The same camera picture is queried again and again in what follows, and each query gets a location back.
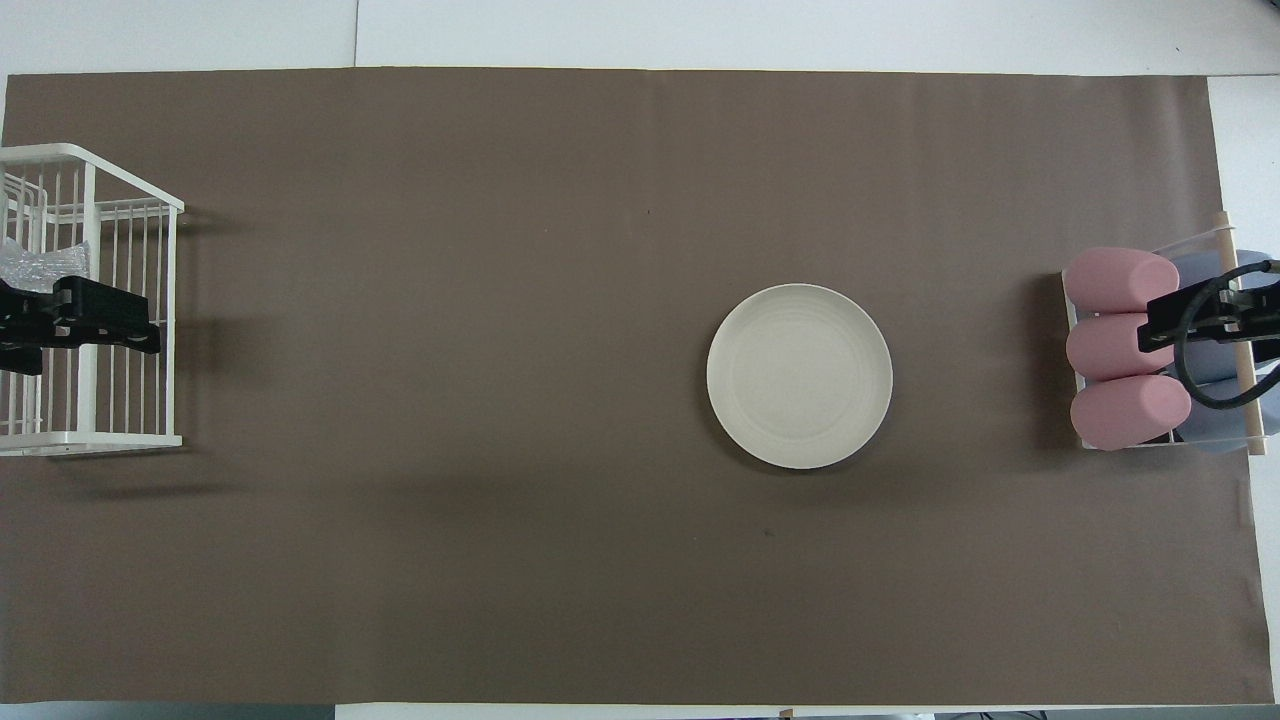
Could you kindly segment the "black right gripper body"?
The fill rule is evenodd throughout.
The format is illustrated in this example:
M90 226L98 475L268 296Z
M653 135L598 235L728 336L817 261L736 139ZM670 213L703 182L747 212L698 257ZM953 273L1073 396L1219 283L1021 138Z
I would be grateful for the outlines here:
M1242 313L1240 331L1248 341L1279 338L1279 281L1243 288L1248 307Z

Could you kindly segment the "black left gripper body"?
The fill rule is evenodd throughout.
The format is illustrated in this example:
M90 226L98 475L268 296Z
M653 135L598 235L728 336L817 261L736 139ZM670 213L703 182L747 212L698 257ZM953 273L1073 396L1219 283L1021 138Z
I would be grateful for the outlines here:
M55 347L56 305L54 293L19 290L1 281L1 347Z

